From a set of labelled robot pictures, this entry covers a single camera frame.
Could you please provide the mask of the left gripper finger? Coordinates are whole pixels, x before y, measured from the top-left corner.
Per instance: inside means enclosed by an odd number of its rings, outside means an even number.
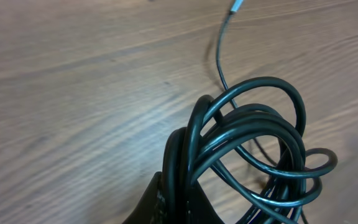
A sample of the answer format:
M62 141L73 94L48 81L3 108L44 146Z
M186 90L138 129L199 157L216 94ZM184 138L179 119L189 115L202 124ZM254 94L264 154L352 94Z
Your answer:
M189 209L185 213L168 213L167 203L162 195L162 173L156 172L139 203L123 224L223 224L200 184L196 184L190 192Z

